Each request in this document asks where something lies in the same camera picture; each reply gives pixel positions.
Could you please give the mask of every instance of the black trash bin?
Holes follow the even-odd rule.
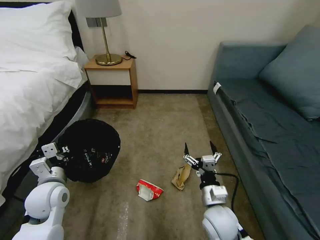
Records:
[[[58,139],[58,146],[68,146],[67,161],[60,162],[72,181],[91,183],[106,176],[120,151],[118,132],[109,124],[86,119],[73,123]]]

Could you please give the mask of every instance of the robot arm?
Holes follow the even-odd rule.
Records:
[[[207,207],[202,226],[210,240],[251,239],[239,224],[233,211],[228,207],[221,206],[226,203],[228,192],[225,186],[220,185],[215,176],[214,166],[222,154],[214,150],[213,153],[214,155],[195,159],[189,155],[186,144],[183,156],[183,159],[197,171],[197,175],[201,179],[202,203]]]
[[[39,239],[63,240],[64,231],[61,226],[65,207],[70,198],[65,187],[66,175],[60,167],[50,167],[48,158],[56,156],[62,159],[55,143],[42,147],[45,157],[30,164],[30,169],[39,177],[38,186],[27,196],[25,223],[13,240]]]

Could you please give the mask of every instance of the nightstand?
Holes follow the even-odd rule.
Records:
[[[101,66],[96,64],[94,56],[84,69],[97,108],[136,108],[138,83],[134,59],[123,59],[114,66]]]

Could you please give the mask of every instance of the white bedsheet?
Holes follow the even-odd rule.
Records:
[[[78,48],[79,67],[88,60]],[[87,78],[82,75],[80,87]],[[0,71],[0,194],[76,88],[46,72]],[[4,199],[0,195],[0,206]]]

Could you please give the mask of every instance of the baseboard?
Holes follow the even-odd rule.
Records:
[[[158,94],[207,94],[208,90],[149,90],[139,89],[139,93],[158,93]]]

